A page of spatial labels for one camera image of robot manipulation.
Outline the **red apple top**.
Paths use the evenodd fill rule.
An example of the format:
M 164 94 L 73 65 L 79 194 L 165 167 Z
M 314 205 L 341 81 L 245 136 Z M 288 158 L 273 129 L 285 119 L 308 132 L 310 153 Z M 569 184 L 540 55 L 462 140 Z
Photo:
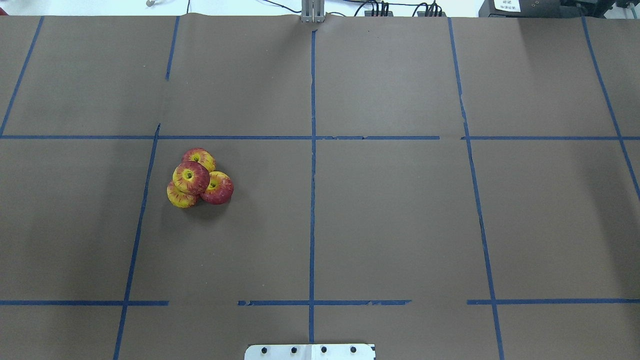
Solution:
M 210 185 L 210 171 L 197 161 L 183 161 L 173 171 L 172 182 L 178 191 L 199 195 Z

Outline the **dark equipment box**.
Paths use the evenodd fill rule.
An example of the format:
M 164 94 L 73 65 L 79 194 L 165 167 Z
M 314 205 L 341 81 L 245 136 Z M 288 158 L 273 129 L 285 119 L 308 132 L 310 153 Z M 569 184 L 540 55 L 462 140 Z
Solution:
M 485 0 L 479 18 L 571 19 L 583 14 L 571 0 Z

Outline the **grey metal post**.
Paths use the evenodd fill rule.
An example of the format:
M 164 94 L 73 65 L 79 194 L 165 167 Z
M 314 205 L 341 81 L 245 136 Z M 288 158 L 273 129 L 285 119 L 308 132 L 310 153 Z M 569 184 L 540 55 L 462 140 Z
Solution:
M 326 19 L 325 0 L 302 0 L 301 22 L 306 24 L 324 23 Z

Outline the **long blue tape strip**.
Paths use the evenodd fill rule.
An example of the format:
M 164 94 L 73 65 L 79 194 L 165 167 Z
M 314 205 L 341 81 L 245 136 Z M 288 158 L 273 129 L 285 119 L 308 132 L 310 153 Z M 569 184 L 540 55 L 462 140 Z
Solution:
M 127 277 L 126 277 L 125 292 L 124 292 L 124 295 L 123 295 L 121 312 L 120 312 L 119 323 L 118 323 L 118 332 L 117 332 L 117 335 L 116 335 L 114 351 L 113 351 L 113 356 L 112 356 L 112 358 L 114 360 L 118 360 L 120 358 L 122 339 L 123 339 L 123 336 L 124 336 L 124 331 L 125 331 L 125 326 L 126 326 L 128 308 L 131 306 L 130 305 L 130 303 L 131 303 L 131 289 L 132 289 L 132 286 L 133 286 L 135 268 L 137 266 L 138 249 L 139 249 L 139 246 L 140 246 L 140 239 L 141 239 L 141 234 L 142 234 L 142 226 L 143 226 L 143 221 L 144 221 L 144 214 L 146 213 L 146 205 L 147 205 L 147 197 L 148 197 L 148 193 L 149 193 L 150 179 L 151 179 L 151 175 L 153 173 L 154 160 L 155 160 L 155 157 L 156 157 L 157 146 L 158 146 L 158 141 L 159 141 L 161 128 L 162 128 L 162 124 L 158 123 L 158 125 L 156 127 L 156 130 L 154 132 L 154 135 L 153 135 L 153 139 L 152 139 L 150 157 L 149 157 L 149 161 L 148 161 L 148 166 L 147 166 L 147 171 L 146 171 L 146 176 L 145 176 L 145 182 L 144 182 L 144 189 L 143 189 L 143 192 L 142 192 L 141 206 L 140 206 L 140 210 L 139 210 L 139 214 L 138 214 L 137 225 L 136 225 L 136 228 L 135 228 L 134 243 L 132 245 L 130 264 L 129 264 L 129 269 L 128 269 L 128 273 L 127 273 Z

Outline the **white metal mounting plate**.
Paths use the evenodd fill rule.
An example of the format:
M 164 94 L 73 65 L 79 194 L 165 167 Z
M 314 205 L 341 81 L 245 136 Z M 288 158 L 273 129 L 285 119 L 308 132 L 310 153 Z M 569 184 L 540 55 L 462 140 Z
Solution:
M 253 344 L 244 353 L 245 360 L 375 360 L 374 344 Z

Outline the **yellow red apple base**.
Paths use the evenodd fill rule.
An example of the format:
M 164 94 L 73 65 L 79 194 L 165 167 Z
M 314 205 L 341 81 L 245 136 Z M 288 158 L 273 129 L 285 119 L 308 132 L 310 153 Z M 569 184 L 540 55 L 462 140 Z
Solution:
M 167 184 L 166 194 L 169 202 L 177 208 L 194 207 L 201 199 L 199 194 L 188 194 L 178 190 L 173 181 Z

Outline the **red yellow apple far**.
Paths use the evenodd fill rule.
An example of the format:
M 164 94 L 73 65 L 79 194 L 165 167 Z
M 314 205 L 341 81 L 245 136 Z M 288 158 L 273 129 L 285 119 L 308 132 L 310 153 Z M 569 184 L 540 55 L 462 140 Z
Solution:
M 182 162 L 197 162 L 204 166 L 208 173 L 212 173 L 217 168 L 217 160 L 215 157 L 201 147 L 191 148 L 182 156 Z

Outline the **crossing blue tape strip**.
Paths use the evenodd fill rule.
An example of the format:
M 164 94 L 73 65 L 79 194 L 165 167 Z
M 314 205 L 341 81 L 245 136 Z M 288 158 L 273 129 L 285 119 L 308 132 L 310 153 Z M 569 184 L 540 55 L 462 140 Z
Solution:
M 8 140 L 167 140 L 167 141 L 438 141 L 439 136 L 137 136 L 137 135 L 2 135 Z

